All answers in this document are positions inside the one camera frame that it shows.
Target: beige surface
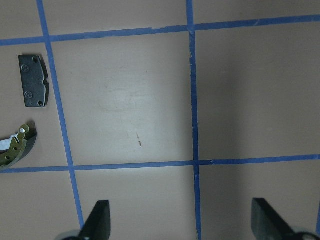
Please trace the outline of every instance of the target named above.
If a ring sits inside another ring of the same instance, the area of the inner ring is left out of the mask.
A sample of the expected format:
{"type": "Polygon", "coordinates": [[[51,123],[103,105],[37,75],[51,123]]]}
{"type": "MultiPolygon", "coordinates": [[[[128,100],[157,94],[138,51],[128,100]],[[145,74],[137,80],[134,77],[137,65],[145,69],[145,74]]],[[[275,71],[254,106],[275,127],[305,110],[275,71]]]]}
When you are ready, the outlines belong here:
{"type": "Polygon", "coordinates": [[[319,27],[197,32],[200,159],[319,152],[319,27]]]}
{"type": "Polygon", "coordinates": [[[252,198],[265,198],[291,226],[314,231],[320,162],[200,167],[202,240],[255,240],[252,198]]]}
{"type": "Polygon", "coordinates": [[[185,0],[44,0],[50,34],[186,25],[185,0]]]}
{"type": "Polygon", "coordinates": [[[183,32],[53,44],[75,165],[193,159],[188,43],[183,32]]]}
{"type": "Polygon", "coordinates": [[[29,121],[35,123],[37,139],[31,152],[13,168],[66,166],[66,152],[51,82],[47,51],[44,44],[0,47],[0,139],[16,134],[29,121]],[[18,55],[42,55],[48,71],[49,99],[44,108],[25,107],[18,55]]]}
{"type": "Polygon", "coordinates": [[[69,172],[6,173],[0,178],[0,239],[55,240],[80,228],[69,172]]]}
{"type": "Polygon", "coordinates": [[[194,23],[318,15],[318,0],[194,0],[194,23]]]}
{"type": "Polygon", "coordinates": [[[35,0],[0,0],[0,39],[42,36],[35,0]]]}
{"type": "Polygon", "coordinates": [[[195,240],[191,166],[77,171],[86,219],[110,200],[110,240],[195,240]]]}

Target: olive green metal part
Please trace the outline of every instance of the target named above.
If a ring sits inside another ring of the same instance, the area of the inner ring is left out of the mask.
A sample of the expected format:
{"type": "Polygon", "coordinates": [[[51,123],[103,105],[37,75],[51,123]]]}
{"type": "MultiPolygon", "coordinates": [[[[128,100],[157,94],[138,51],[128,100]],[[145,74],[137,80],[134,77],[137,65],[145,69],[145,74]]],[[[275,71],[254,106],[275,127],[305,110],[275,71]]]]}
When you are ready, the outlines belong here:
{"type": "Polygon", "coordinates": [[[17,137],[12,138],[9,150],[0,154],[0,171],[11,167],[27,155],[32,149],[36,137],[35,129],[31,129],[27,124],[22,125],[18,130],[17,137]]]}

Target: blue tape grid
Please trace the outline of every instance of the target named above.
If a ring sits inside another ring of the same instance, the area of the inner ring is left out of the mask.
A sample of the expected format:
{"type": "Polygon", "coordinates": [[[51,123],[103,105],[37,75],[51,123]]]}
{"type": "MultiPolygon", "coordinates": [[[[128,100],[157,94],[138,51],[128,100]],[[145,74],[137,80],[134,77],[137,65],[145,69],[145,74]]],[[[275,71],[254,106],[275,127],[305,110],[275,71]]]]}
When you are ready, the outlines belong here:
{"type": "MultiPolygon", "coordinates": [[[[198,238],[199,240],[201,240],[201,206],[200,206],[200,174],[199,174],[200,165],[237,165],[237,164],[259,164],[259,163],[319,160],[319,155],[317,154],[248,158],[248,159],[199,160],[198,109],[197,109],[198,98],[197,98],[197,77],[196,77],[196,32],[203,31],[203,30],[217,30],[217,29],[229,29],[229,28],[320,22],[320,14],[194,24],[193,0],[186,0],[187,25],[166,26],[163,28],[136,28],[136,29],[50,35],[48,30],[47,20],[46,20],[44,4],[42,0],[36,0],[36,3],[37,3],[38,14],[40,18],[43,36],[0,39],[0,46],[45,43],[48,60],[49,60],[49,67],[51,71],[52,85],[55,93],[55,100],[57,104],[62,137],[63,137],[64,147],[65,147],[65,153],[67,158],[67,166],[10,168],[1,173],[10,174],[10,173],[69,171],[80,227],[84,225],[84,218],[83,218],[83,213],[81,209],[75,171],[193,166],[196,229],[198,232],[198,238]],[[191,109],[192,109],[193,161],[146,162],[146,163],[74,166],[72,153],[70,149],[69,138],[68,138],[67,125],[66,125],[66,120],[65,120],[65,115],[64,115],[60,90],[59,90],[54,54],[52,50],[52,42],[98,39],[98,38],[106,38],[106,37],[125,37],[125,36],[138,36],[138,35],[150,35],[150,34],[162,34],[162,33],[178,33],[178,32],[189,32],[189,50],[191,54],[190,84],[191,84],[191,109]]],[[[318,219],[317,219],[317,225],[316,225],[316,232],[320,234],[320,205],[319,205],[318,219]]]]}

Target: black object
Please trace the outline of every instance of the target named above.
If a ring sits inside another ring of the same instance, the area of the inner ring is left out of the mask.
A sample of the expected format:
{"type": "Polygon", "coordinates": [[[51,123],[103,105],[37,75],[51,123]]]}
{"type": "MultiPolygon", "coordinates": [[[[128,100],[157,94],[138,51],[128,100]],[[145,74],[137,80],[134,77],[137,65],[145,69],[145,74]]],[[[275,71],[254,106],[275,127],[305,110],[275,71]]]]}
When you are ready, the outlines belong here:
{"type": "Polygon", "coordinates": [[[108,240],[110,233],[110,205],[108,200],[103,200],[95,204],[79,235],[64,240],[108,240]]]}
{"type": "Polygon", "coordinates": [[[309,232],[295,233],[264,198],[253,198],[251,228],[257,240],[320,240],[309,232]]]}
{"type": "Polygon", "coordinates": [[[48,74],[38,55],[19,55],[24,105],[43,108],[48,101],[48,74]]]}

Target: blue tape line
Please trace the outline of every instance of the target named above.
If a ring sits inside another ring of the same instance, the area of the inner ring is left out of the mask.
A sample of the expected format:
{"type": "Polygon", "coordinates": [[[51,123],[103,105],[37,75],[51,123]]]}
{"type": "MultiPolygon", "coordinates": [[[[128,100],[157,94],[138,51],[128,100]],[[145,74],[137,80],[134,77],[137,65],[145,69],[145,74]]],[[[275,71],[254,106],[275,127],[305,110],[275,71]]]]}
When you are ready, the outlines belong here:
{"type": "Polygon", "coordinates": [[[179,32],[186,32],[186,31],[187,31],[187,26],[185,25],[166,26],[163,28],[136,28],[136,29],[52,35],[50,36],[50,40],[51,42],[61,42],[61,41],[83,40],[83,39],[99,39],[99,38],[106,38],[106,37],[125,37],[125,36],[138,36],[138,35],[149,35],[149,34],[179,33],[179,32]]]}
{"type": "Polygon", "coordinates": [[[193,142],[193,177],[195,226],[198,239],[201,240],[201,202],[200,202],[200,174],[199,174],[199,140],[198,140],[198,98],[196,74],[196,33],[194,24],[193,0],[186,0],[187,29],[189,31],[190,50],[190,83],[191,83],[191,111],[192,111],[192,142],[193,142]]]}
{"type": "Polygon", "coordinates": [[[263,18],[243,21],[226,21],[213,23],[200,23],[195,25],[195,30],[214,30],[214,29],[232,29],[243,27],[257,27],[267,25],[279,24],[297,24],[297,23],[312,23],[320,22],[320,15],[306,15],[306,16],[288,16],[276,18],[263,18]]]}
{"type": "Polygon", "coordinates": [[[39,43],[44,43],[44,42],[45,42],[45,38],[43,36],[35,36],[35,37],[2,39],[2,40],[0,40],[0,46],[12,46],[12,45],[22,45],[22,44],[39,44],[39,43]]]}
{"type": "Polygon", "coordinates": [[[320,203],[319,203],[319,208],[318,208],[318,220],[316,223],[315,232],[320,235],[320,203]]]}
{"type": "Polygon", "coordinates": [[[319,155],[312,154],[312,155],[276,156],[276,157],[260,157],[260,158],[244,158],[244,159],[201,160],[200,165],[263,164],[263,163],[291,162],[291,161],[303,161],[303,160],[319,160],[319,155]]]}
{"type": "Polygon", "coordinates": [[[74,163],[73,163],[72,155],[71,155],[71,149],[70,149],[70,143],[69,143],[69,138],[68,138],[65,114],[64,114],[64,109],[62,106],[61,96],[60,96],[54,53],[53,53],[51,42],[50,42],[50,35],[49,35],[48,24],[47,24],[47,20],[46,20],[45,8],[44,8],[44,4],[43,4],[42,0],[36,0],[36,4],[37,4],[37,8],[38,8],[42,32],[43,32],[43,36],[44,36],[44,40],[45,40],[46,51],[47,51],[48,60],[49,60],[52,85],[53,85],[53,90],[54,90],[54,94],[55,94],[55,100],[56,100],[59,120],[60,120],[60,126],[61,126],[61,131],[62,131],[62,138],[63,138],[63,142],[64,142],[64,148],[65,148],[65,153],[66,153],[68,169],[69,169],[69,173],[70,173],[70,179],[71,179],[71,185],[72,185],[72,189],[73,189],[75,207],[76,207],[80,227],[82,227],[84,225],[84,217],[83,217],[83,213],[82,213],[82,209],[81,209],[76,174],[73,169],[74,163]]]}
{"type": "Polygon", "coordinates": [[[69,171],[67,166],[39,166],[39,167],[21,167],[9,168],[0,171],[0,174],[17,174],[17,173],[41,173],[41,172],[60,172],[69,171]]]}
{"type": "Polygon", "coordinates": [[[163,161],[163,162],[142,162],[124,164],[103,164],[103,165],[79,165],[74,166],[75,171],[83,170],[107,170],[107,169],[139,169],[139,168],[161,168],[177,166],[193,166],[194,161],[163,161]]]}

